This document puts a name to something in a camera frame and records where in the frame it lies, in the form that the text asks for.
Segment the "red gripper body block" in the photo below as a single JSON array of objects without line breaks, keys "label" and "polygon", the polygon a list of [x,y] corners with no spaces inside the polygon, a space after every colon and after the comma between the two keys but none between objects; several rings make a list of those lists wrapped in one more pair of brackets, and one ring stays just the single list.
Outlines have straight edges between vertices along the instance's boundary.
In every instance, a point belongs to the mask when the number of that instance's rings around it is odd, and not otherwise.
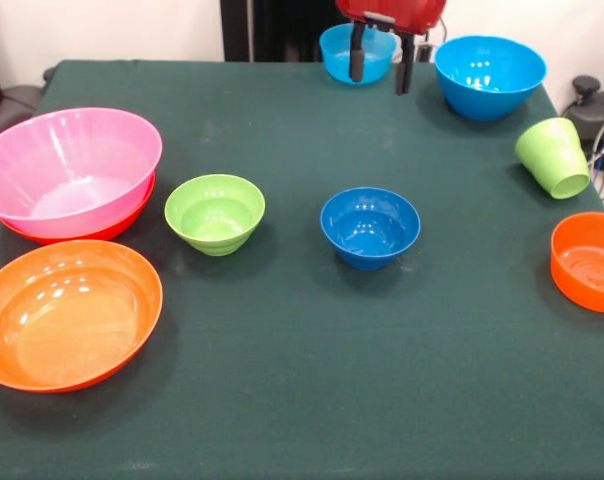
[{"label": "red gripper body block", "polygon": [[337,0],[340,12],[354,22],[387,31],[424,35],[434,28],[446,0]]}]

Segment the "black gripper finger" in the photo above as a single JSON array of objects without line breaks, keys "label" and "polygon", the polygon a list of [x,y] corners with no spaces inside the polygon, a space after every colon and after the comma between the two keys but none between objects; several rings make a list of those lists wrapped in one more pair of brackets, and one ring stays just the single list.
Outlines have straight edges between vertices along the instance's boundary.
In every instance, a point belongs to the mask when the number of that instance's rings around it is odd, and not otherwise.
[{"label": "black gripper finger", "polygon": [[402,57],[396,68],[395,93],[407,94],[412,80],[413,64],[415,57],[415,36],[409,33],[400,33]]},{"label": "black gripper finger", "polygon": [[349,77],[354,83],[360,83],[364,75],[365,52],[362,48],[362,38],[366,25],[355,21],[350,40]]}]

